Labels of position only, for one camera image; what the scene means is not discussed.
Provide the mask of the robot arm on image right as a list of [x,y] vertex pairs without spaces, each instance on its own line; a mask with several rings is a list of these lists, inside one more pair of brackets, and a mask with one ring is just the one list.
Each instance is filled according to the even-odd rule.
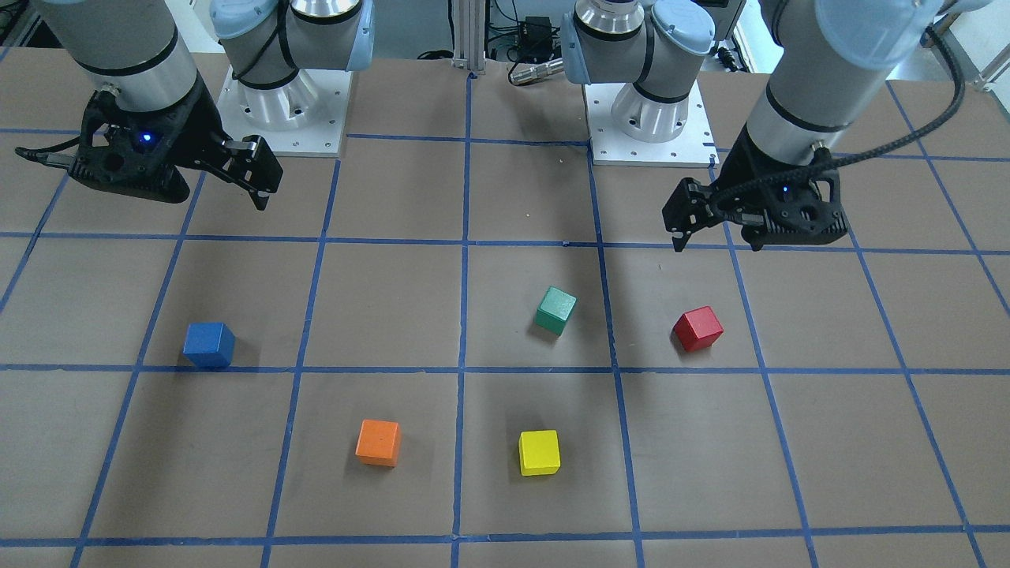
[[[840,168],[874,159],[937,130],[960,110],[964,75],[932,24],[982,1],[765,1],[762,19],[783,48],[719,177],[685,177],[661,210],[676,251],[722,222],[739,224],[754,250],[765,245],[827,245],[848,232]],[[921,37],[935,39],[955,83],[938,118],[894,141],[834,157],[896,65]],[[656,111],[685,110],[715,24],[693,1],[577,1],[560,26],[567,79],[620,84],[616,120],[634,139],[677,136],[649,131]]]

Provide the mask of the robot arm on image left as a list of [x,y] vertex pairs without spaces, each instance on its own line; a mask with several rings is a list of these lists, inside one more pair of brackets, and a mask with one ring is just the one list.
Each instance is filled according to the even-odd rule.
[[33,7],[95,90],[76,139],[18,147],[16,155],[90,189],[163,204],[189,198],[186,168],[241,187],[265,209],[282,180],[266,133],[309,125],[321,113],[310,71],[363,71],[374,54],[372,1],[213,1],[213,30],[255,127],[234,139],[165,2]]

